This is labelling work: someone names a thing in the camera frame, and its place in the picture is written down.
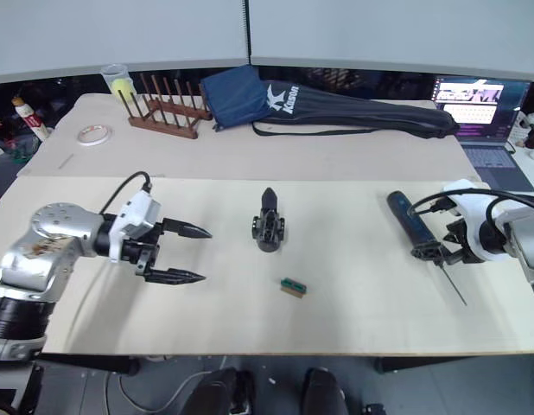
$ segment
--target navy blue carrying bag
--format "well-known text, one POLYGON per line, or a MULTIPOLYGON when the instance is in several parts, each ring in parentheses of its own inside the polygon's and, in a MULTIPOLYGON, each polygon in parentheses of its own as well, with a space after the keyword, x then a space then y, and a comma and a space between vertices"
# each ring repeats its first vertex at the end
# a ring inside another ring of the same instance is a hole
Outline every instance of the navy blue carrying bag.
POLYGON ((253 130, 260 136, 333 136, 399 130, 422 138, 443 138, 459 130, 459 125, 445 111, 336 95, 280 80, 262 82, 250 65, 209 76, 202 85, 217 121, 216 131, 252 123, 253 130), (258 120, 288 127, 344 125, 359 128, 272 132, 259 130, 253 124, 258 120))
POLYGON ((267 117, 267 88, 250 65, 208 76, 202 81, 215 130, 267 117))
POLYGON ((362 128, 304 133, 262 131, 253 125, 260 136, 335 136, 399 130, 421 138, 444 138, 459 130, 451 114, 441 110, 347 97, 280 80, 266 80, 264 84, 271 111, 260 120, 262 123, 362 128))

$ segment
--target bottle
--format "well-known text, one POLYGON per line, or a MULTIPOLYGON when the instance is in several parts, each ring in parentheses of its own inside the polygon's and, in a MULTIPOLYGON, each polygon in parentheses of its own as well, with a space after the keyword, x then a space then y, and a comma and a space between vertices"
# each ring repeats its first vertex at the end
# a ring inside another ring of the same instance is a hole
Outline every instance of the bottle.
POLYGON ((16 112, 19 114, 25 124, 34 132, 34 134, 41 140, 44 141, 50 135, 46 128, 46 125, 42 122, 38 115, 35 114, 33 108, 28 104, 25 104, 25 101, 19 97, 15 97, 11 100, 11 103, 16 107, 16 112))

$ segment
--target laptop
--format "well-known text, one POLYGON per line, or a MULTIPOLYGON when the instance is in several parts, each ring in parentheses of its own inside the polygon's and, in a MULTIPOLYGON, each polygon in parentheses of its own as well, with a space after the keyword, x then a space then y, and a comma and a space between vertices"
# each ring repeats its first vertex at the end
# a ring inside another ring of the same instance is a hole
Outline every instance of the laptop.
POLYGON ((491 188, 534 192, 505 149, 530 82, 438 76, 432 100, 461 126, 457 140, 482 180, 491 188))

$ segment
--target clear plastic cup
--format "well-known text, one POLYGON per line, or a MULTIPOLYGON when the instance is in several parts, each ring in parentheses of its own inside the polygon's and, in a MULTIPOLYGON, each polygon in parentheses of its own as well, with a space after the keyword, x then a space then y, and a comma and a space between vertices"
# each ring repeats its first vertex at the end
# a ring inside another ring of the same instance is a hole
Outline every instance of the clear plastic cup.
POLYGON ((119 91, 121 91, 123 98, 125 98, 127 102, 130 101, 130 93, 137 95, 137 91, 135 91, 132 79, 129 76, 127 66, 114 63, 112 65, 102 67, 102 69, 100 69, 100 73, 102 74, 105 83, 110 88, 110 92, 119 100, 121 99, 119 96, 119 91))

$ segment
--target gray wall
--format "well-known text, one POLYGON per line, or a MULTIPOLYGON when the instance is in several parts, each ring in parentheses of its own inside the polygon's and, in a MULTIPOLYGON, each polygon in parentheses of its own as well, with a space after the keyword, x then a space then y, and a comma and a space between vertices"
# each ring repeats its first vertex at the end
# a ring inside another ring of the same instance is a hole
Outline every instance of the gray wall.
POLYGON ((0 82, 247 62, 241 0, 0 0, 0 82))
POLYGON ((251 62, 534 80, 534 0, 250 0, 251 62))

